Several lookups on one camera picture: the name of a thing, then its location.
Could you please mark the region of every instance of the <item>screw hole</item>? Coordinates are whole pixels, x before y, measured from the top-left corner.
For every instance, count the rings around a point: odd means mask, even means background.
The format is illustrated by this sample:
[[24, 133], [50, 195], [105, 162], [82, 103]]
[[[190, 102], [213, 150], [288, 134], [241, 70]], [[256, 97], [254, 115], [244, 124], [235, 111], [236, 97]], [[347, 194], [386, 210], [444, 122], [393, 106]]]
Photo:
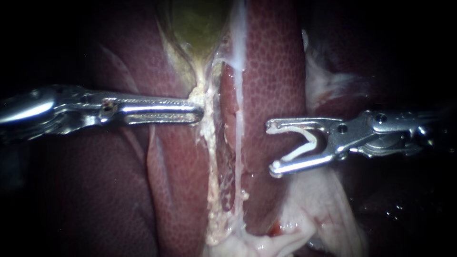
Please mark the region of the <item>screw hole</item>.
[[377, 114], [377, 115], [375, 116], [375, 120], [376, 120], [379, 124], [382, 124], [382, 123], [384, 123], [384, 122], [387, 121], [387, 116], [384, 115], [384, 114]]
[[344, 134], [348, 131], [348, 127], [345, 124], [339, 124], [337, 127], [338, 133]]

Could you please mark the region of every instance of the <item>wet tissue surface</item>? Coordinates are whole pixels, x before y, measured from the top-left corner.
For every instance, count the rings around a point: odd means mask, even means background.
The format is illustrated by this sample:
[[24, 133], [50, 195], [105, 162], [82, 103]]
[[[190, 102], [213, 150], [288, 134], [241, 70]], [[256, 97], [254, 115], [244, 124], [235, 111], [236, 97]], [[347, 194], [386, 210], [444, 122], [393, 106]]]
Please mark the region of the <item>wet tissue surface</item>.
[[2, 250], [163, 257], [447, 251], [452, 154], [350, 155], [281, 179], [268, 173], [303, 143], [299, 135], [267, 135], [268, 119], [350, 119], [375, 104], [452, 105], [437, 54], [447, 49], [437, 31], [445, 22], [428, 18], [433, 7], [415, 8], [279, 0], [17, 6], [22, 25], [3, 22], [2, 97], [80, 84], [189, 98], [205, 116], [195, 126], [91, 128], [1, 148]]

